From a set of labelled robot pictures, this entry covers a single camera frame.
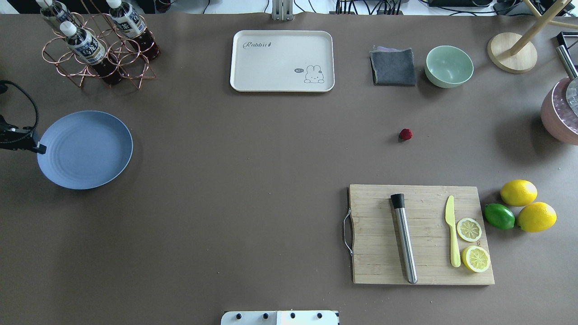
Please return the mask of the wooden cutting board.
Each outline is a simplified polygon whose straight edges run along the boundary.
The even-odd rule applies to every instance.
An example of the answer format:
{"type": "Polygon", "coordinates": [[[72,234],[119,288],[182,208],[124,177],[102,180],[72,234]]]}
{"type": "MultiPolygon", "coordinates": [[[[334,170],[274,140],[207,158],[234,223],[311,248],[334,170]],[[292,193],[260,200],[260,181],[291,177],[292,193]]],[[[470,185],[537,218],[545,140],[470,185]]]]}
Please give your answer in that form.
{"type": "Polygon", "coordinates": [[[355,284],[407,284],[398,222],[391,196],[404,194],[411,247],[419,285],[492,285],[493,270],[472,272],[450,262],[450,231],[445,222],[448,197],[456,220],[484,224],[474,186],[349,185],[352,272],[355,284]]]}

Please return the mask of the yellow plastic knife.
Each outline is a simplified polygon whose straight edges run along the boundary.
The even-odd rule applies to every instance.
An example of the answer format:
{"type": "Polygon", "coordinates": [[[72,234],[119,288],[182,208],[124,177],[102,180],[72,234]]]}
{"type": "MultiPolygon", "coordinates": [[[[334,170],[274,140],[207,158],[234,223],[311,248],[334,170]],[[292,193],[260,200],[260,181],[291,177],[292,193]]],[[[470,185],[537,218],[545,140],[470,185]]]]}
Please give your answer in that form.
{"type": "Polygon", "coordinates": [[[445,205],[444,218],[446,224],[449,226],[449,255],[450,263],[453,267],[458,268],[461,266],[460,251],[457,243],[457,231],[456,231],[456,216],[454,210],[454,196],[450,195],[447,198],[445,205]]]}

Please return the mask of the red strawberry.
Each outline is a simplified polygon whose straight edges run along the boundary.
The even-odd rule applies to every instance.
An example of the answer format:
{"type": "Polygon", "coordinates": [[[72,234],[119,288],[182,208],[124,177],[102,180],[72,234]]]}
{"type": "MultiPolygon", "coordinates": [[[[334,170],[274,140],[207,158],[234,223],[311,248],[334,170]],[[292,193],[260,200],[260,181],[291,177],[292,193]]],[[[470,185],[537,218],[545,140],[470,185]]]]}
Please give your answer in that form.
{"type": "Polygon", "coordinates": [[[399,138],[403,141],[410,140],[412,137],[413,137],[413,131],[411,131],[411,129],[409,129],[409,128],[403,128],[399,132],[399,138]]]}

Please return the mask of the tea bottle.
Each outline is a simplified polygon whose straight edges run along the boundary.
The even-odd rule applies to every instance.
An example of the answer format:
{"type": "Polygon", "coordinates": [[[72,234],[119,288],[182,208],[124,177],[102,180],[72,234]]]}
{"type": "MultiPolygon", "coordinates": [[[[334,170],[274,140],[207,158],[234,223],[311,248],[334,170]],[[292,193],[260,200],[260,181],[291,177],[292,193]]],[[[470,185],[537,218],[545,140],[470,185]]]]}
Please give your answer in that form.
{"type": "Polygon", "coordinates": [[[128,44],[132,49],[150,61],[157,58],[160,55],[160,48],[132,4],[123,0],[108,0],[107,3],[111,19],[122,35],[129,39],[128,44]]]}
{"type": "Polygon", "coordinates": [[[101,80],[109,85],[115,85],[123,80],[116,58],[90,31],[76,27],[70,21],[64,21],[60,25],[60,30],[65,36],[67,46],[93,68],[101,80]]]}
{"type": "Polygon", "coordinates": [[[80,27],[76,17],[68,10],[64,3],[57,0],[36,0],[41,7],[41,16],[52,30],[61,33],[60,25],[64,21],[70,21],[76,27],[80,27]]]}

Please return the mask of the metal ice scoop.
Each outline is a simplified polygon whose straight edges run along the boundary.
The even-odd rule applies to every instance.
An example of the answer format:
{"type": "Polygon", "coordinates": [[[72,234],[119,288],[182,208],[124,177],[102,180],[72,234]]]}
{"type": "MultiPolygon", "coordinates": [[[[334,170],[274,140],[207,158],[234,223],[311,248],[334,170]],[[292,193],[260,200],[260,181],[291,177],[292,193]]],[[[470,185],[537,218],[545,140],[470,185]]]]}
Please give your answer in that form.
{"type": "Polygon", "coordinates": [[[565,97],[566,101],[573,111],[573,113],[578,116],[578,73],[570,58],[568,50],[564,45],[556,47],[556,52],[560,58],[566,73],[570,78],[570,82],[566,86],[565,97]]]}

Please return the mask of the lemon slice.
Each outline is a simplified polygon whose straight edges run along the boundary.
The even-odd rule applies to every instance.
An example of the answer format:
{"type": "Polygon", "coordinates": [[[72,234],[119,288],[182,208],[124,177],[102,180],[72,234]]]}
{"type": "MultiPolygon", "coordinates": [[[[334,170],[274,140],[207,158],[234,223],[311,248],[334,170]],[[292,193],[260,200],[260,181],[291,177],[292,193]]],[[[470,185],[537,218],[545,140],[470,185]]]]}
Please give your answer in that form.
{"type": "Polygon", "coordinates": [[[490,266],[490,255],[481,246],[468,246],[463,249],[461,260],[472,272],[485,272],[490,266]]]}
{"type": "Polygon", "coordinates": [[[462,218],[456,224],[457,235],[466,242],[477,242],[481,239],[480,224],[472,218],[462,218]]]}

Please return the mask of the green bowl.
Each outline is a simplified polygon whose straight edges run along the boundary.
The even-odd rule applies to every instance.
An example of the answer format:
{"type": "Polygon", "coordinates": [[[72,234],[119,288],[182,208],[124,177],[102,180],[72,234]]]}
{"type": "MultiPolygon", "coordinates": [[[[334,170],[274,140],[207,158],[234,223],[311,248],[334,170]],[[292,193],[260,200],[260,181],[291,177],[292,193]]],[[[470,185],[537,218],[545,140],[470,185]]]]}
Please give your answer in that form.
{"type": "Polygon", "coordinates": [[[443,45],[429,51],[425,74],[437,87],[454,88],[470,80],[474,73],[471,58],[458,47],[443,45]]]}

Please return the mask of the steel muddler black tip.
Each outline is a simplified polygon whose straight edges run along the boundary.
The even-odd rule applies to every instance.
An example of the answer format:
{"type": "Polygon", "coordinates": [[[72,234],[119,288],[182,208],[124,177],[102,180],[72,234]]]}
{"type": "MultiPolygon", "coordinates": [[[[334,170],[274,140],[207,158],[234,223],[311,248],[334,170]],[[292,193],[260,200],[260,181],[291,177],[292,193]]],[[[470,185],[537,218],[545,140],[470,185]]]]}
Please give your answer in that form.
{"type": "Polygon", "coordinates": [[[399,239],[402,245],[402,257],[405,266],[407,281],[410,284],[417,284],[418,274],[415,265],[413,247],[411,244],[410,228],[407,221],[405,196],[403,193],[391,195],[393,211],[396,216],[399,239]]]}

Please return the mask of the green lime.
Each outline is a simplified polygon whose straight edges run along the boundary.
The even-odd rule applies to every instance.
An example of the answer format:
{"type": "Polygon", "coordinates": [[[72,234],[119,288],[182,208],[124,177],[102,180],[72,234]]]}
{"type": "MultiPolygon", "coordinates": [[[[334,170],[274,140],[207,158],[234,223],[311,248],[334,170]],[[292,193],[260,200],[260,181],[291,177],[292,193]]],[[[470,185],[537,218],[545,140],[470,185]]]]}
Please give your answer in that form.
{"type": "Polygon", "coordinates": [[[492,226],[500,230],[510,230],[515,226],[514,213],[502,204],[491,203],[484,208],[483,215],[485,220],[492,226]]]}

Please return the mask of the tea bottle middle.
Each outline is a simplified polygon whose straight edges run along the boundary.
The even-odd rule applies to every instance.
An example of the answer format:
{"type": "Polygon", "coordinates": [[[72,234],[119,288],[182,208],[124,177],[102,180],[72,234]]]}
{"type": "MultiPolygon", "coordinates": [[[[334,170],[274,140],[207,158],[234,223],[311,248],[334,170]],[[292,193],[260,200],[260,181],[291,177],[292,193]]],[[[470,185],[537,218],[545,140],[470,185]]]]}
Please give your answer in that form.
{"type": "Polygon", "coordinates": [[[128,44],[132,49],[150,61],[157,58],[160,55],[160,48],[132,4],[123,0],[108,0],[107,3],[111,19],[122,35],[129,39],[128,44]]]}

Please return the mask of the cream rabbit tray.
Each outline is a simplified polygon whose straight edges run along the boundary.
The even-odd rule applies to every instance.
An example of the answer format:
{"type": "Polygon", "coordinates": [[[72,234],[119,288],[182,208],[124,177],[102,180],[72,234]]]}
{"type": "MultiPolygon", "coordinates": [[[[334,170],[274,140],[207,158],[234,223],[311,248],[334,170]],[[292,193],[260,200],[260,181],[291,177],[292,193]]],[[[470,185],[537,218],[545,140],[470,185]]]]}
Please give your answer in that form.
{"type": "Polygon", "coordinates": [[[330,91],[333,39],[326,31],[239,31],[233,37],[229,82],[239,92],[330,91]]]}

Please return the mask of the wooden cup tree stand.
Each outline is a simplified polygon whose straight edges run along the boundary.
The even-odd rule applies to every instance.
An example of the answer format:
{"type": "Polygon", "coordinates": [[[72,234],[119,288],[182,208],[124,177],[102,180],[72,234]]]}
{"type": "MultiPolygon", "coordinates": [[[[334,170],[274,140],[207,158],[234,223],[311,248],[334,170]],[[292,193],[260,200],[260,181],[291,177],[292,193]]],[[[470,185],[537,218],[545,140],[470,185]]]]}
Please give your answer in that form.
{"type": "Polygon", "coordinates": [[[528,5],[533,16],[536,17],[533,26],[524,35],[513,32],[497,34],[487,44],[489,59],[498,68],[512,74],[526,73],[535,67],[537,50],[531,40],[545,26],[551,24],[574,30],[578,28],[576,24],[554,21],[555,16],[570,4],[569,0],[556,0],[543,14],[533,8],[530,1],[525,0],[524,3],[528,5]]]}

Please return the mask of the blue plate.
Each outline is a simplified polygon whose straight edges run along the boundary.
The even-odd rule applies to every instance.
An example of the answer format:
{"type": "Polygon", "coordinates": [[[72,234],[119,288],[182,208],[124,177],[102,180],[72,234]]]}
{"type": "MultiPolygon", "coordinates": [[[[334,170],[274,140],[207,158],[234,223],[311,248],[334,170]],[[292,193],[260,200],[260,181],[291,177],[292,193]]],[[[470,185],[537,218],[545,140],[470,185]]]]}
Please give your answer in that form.
{"type": "Polygon", "coordinates": [[[37,155],[42,173],[59,186],[87,190],[115,179],[130,162],[133,139],[117,117],[102,111],[79,111],[52,124],[37,155]]]}

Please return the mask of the whole lemon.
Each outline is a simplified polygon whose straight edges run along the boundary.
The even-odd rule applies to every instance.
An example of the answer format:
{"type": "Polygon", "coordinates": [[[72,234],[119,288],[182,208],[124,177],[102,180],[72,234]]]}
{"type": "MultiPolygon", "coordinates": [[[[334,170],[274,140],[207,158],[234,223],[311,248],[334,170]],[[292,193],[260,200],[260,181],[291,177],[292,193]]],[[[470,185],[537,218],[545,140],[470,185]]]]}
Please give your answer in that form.
{"type": "Polygon", "coordinates": [[[549,229],[557,221],[556,211],[545,202],[533,202],[522,208],[517,224],[528,232],[540,232],[549,229]]]}
{"type": "Polygon", "coordinates": [[[526,206],[537,199],[537,188],[527,180],[512,180],[500,189],[500,197],[507,205],[526,206]]]}

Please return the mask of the aluminium frame post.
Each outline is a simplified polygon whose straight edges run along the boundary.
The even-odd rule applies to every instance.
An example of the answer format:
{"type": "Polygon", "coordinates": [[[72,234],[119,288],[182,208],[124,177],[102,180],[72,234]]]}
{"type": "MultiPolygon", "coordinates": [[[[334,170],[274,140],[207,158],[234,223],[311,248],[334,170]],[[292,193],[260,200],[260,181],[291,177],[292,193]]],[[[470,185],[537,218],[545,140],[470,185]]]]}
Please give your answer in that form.
{"type": "Polygon", "coordinates": [[[271,0],[272,20],[291,21],[294,18],[293,0],[271,0]]]}

